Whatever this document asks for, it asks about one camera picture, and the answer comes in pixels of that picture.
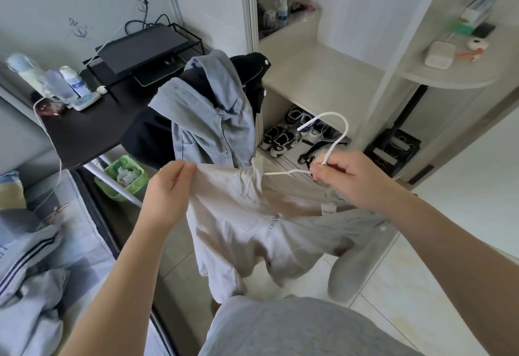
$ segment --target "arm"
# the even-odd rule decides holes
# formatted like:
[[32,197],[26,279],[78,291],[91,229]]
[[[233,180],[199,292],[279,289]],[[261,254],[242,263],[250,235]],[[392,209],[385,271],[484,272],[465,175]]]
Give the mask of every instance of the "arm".
[[352,204],[395,224],[490,355],[519,354],[518,265],[399,186],[360,152],[333,153],[328,166],[315,164],[310,171]]
[[149,181],[133,233],[60,356],[144,354],[160,256],[186,213],[195,170],[170,162]]

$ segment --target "person's left hand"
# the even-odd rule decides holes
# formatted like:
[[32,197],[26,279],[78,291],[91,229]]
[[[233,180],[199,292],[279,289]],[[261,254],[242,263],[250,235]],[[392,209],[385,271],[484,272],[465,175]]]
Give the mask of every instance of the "person's left hand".
[[196,165],[183,160],[169,162],[149,181],[137,226],[166,234],[186,215]]

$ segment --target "person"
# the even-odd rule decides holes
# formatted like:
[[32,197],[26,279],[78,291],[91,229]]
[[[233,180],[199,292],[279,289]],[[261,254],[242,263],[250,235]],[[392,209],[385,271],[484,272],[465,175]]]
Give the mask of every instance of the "person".
[[[195,171],[195,164],[176,161],[152,177],[133,233],[60,356],[144,353],[160,256],[167,234],[186,213]],[[519,354],[519,266],[391,180],[360,152],[334,152],[328,166],[314,164],[310,171],[352,204],[395,224],[491,356]],[[259,302],[233,296],[218,310],[200,351],[231,354],[418,353],[357,312],[323,300]]]

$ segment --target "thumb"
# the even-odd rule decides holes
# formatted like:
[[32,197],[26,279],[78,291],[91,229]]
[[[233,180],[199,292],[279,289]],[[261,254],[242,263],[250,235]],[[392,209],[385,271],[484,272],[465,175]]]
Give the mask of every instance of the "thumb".
[[334,169],[330,166],[314,164],[310,168],[310,172],[314,176],[315,181],[323,181],[338,189],[343,189],[344,184],[348,182],[348,175]]
[[189,193],[191,189],[191,181],[193,176],[195,175],[196,164],[192,162],[186,162],[180,173],[178,173],[177,181],[173,186],[173,190],[178,191],[182,190],[183,193]]

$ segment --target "zipper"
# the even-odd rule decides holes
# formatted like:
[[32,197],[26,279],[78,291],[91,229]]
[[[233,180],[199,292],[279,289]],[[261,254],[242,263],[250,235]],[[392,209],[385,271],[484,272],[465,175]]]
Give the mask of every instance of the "zipper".
[[273,229],[274,228],[274,224],[279,221],[280,219],[282,219],[282,216],[281,215],[276,215],[272,218],[272,222],[270,223],[270,226],[269,226],[269,229]]
[[249,83],[249,81],[255,79],[256,77],[258,77],[261,74],[262,71],[263,71],[263,66],[261,67],[261,70],[259,72],[257,72],[254,77],[249,78],[247,81],[245,81],[243,84],[241,84],[241,87],[243,89],[247,88],[247,84]]

